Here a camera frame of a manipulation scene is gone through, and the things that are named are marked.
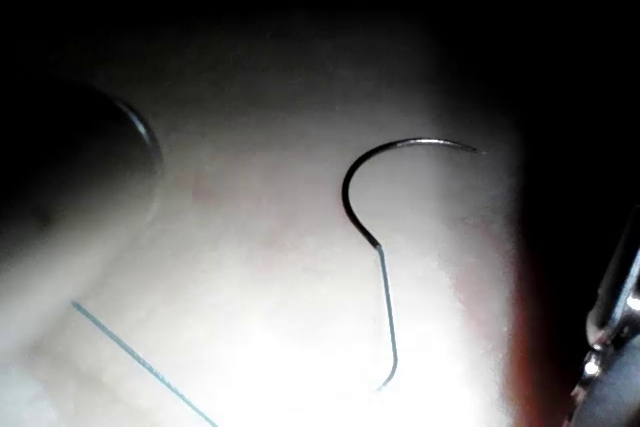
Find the left arm needle driver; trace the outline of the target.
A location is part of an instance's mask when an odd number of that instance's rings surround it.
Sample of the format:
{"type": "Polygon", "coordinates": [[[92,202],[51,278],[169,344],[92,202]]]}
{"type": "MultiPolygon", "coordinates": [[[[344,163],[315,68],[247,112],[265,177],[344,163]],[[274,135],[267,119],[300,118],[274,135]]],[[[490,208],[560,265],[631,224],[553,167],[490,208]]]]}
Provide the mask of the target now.
{"type": "Polygon", "coordinates": [[[155,134],[126,102],[60,80],[20,89],[20,187],[40,205],[149,218],[162,170],[155,134]]]}

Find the right arm needle driver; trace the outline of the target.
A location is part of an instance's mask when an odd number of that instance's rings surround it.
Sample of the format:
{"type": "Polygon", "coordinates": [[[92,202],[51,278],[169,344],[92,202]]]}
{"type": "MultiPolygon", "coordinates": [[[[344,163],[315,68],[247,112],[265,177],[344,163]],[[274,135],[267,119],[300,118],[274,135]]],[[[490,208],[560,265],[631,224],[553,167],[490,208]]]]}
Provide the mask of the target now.
{"type": "Polygon", "coordinates": [[[634,208],[586,319],[590,347],[571,426],[639,424],[639,209],[634,208]]]}

